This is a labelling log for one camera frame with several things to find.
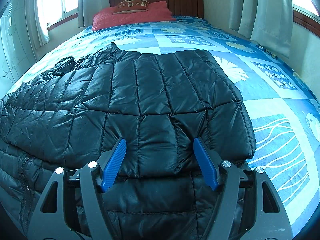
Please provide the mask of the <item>black quilted puffer jacket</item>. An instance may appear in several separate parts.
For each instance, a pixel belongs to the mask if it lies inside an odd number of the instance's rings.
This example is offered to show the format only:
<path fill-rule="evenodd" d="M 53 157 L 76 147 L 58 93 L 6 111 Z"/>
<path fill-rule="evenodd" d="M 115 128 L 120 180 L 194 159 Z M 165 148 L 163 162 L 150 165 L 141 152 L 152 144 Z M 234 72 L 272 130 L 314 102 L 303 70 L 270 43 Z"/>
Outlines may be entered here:
<path fill-rule="evenodd" d="M 118 239 L 202 239 L 217 201 L 193 141 L 242 163 L 255 152 L 240 90 L 210 52 L 124 51 L 61 59 L 1 98 L 1 204 L 21 233 L 57 167 L 81 168 L 119 138 L 127 153 L 103 194 Z"/>

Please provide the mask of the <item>blue patterned bed sheet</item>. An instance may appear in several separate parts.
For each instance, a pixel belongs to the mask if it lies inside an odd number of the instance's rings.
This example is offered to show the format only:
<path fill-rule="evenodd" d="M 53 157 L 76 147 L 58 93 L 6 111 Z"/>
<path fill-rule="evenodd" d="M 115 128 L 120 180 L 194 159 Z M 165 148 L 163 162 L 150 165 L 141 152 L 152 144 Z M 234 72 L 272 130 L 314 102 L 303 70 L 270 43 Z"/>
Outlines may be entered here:
<path fill-rule="evenodd" d="M 240 186 L 229 239 L 308 237 L 303 229 L 319 220 L 319 103 L 293 70 L 262 46 L 195 17 L 98 31 L 88 27 L 48 53 L 7 94 L 61 59 L 79 60 L 111 43 L 141 54 L 210 52 L 240 90 L 256 142 L 251 158 L 230 161 L 240 171 Z M 1 226 L 27 239 L 92 239 L 80 189 L 82 168 L 53 171 L 27 233 L 18 230 L 2 204 Z"/>

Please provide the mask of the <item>white wardrobe with circles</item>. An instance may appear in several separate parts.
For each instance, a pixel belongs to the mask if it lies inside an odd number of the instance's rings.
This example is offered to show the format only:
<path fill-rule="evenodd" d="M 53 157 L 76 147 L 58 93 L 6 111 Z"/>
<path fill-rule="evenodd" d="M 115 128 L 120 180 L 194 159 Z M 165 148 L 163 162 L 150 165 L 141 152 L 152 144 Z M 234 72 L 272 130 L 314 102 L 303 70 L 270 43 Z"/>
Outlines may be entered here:
<path fill-rule="evenodd" d="M 0 93 L 4 96 L 36 63 L 25 16 L 25 0 L 11 0 L 1 16 Z"/>

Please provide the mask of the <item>right window curtain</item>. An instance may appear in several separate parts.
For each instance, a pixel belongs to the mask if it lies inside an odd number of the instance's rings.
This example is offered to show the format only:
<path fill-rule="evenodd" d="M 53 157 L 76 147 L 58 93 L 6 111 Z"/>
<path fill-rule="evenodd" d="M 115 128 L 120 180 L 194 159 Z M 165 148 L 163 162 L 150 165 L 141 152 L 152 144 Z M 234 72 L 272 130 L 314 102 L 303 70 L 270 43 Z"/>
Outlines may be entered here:
<path fill-rule="evenodd" d="M 289 57 L 292 0 L 230 0 L 229 29 L 276 54 Z"/>

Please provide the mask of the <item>small brown embroidered cushion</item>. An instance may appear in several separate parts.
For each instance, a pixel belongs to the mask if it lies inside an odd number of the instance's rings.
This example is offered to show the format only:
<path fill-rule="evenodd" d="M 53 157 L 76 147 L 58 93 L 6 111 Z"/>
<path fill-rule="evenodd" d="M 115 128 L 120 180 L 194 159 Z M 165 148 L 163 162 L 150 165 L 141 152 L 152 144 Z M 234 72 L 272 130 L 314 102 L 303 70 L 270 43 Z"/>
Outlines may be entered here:
<path fill-rule="evenodd" d="M 117 4 L 113 14 L 127 14 L 148 11 L 148 0 L 124 0 Z"/>

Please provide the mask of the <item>dark wooden headboard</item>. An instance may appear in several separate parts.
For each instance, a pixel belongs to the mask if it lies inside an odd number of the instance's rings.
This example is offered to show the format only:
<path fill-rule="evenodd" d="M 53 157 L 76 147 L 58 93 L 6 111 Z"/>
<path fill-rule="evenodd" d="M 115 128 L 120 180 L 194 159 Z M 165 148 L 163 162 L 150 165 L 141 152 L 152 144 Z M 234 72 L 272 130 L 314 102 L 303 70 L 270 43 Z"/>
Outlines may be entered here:
<path fill-rule="evenodd" d="M 110 6 L 115 7 L 124 0 L 109 0 Z M 203 0 L 148 0 L 150 3 L 166 1 L 168 9 L 174 16 L 192 16 L 204 18 Z"/>

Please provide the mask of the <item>red pillow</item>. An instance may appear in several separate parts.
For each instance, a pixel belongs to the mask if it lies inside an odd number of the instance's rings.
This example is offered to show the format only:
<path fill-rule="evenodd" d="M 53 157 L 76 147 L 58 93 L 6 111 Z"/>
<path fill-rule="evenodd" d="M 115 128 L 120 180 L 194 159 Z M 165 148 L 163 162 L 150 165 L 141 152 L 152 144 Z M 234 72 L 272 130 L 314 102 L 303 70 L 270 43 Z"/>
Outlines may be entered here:
<path fill-rule="evenodd" d="M 147 11 L 114 14 L 116 7 L 108 7 L 99 11 L 93 17 L 92 31 L 126 24 L 175 21 L 166 1 L 153 2 Z"/>

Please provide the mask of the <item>left window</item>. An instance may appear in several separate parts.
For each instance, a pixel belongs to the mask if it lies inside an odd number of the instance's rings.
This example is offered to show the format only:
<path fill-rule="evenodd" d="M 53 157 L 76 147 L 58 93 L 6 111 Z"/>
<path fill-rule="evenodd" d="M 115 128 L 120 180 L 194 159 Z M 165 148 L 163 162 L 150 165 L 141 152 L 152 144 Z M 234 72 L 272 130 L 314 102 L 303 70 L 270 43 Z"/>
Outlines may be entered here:
<path fill-rule="evenodd" d="M 37 9 L 40 23 L 49 27 L 75 14 L 78 0 L 37 0 Z"/>

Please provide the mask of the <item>window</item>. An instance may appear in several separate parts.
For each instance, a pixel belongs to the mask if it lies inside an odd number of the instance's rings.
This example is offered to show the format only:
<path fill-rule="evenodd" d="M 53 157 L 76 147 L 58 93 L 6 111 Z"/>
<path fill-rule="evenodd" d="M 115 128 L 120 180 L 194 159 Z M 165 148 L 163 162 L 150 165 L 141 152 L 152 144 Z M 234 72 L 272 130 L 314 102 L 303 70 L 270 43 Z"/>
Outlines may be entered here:
<path fill-rule="evenodd" d="M 319 12 L 317 12 L 316 6 L 311 0 L 292 0 L 292 3 L 295 9 L 319 18 Z"/>
<path fill-rule="evenodd" d="M 75 14 L 78 0 L 37 0 L 37 9 L 40 23 L 49 27 Z"/>

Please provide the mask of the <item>right window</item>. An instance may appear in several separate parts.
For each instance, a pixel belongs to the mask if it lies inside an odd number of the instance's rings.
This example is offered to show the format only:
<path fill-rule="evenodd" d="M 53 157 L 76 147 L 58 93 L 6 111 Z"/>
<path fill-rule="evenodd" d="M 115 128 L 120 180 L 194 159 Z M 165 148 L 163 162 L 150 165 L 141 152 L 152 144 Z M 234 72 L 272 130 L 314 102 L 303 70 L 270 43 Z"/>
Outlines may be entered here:
<path fill-rule="evenodd" d="M 295 9 L 319 18 L 319 12 L 317 12 L 316 6 L 311 0 L 292 0 L 292 3 Z"/>

